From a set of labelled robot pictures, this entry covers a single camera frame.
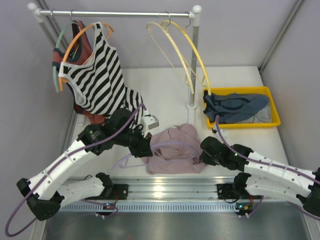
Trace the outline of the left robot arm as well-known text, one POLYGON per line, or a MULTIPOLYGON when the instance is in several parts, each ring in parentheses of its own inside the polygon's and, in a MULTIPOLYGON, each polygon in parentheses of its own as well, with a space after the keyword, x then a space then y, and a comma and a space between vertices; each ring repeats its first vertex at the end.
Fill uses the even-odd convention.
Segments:
POLYGON ((22 178, 17 187, 37 220, 54 216, 61 208, 85 199, 104 200, 113 194, 110 176, 99 172, 95 176, 72 184, 65 181, 80 167, 114 145, 127 147, 136 158, 151 157, 151 129, 158 119, 148 111, 138 122, 138 111, 117 109, 101 124, 90 124, 70 147, 38 175, 22 178))

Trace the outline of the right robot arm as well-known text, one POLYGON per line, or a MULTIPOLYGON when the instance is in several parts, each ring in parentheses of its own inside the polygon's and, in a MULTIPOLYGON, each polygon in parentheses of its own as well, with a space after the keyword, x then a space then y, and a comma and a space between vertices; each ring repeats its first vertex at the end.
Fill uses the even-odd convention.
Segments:
POLYGON ((207 165, 238 171, 233 192, 238 198, 263 196, 290 202, 305 214, 320 218, 320 171, 305 170, 271 160, 250 147, 205 138, 200 159, 207 165))

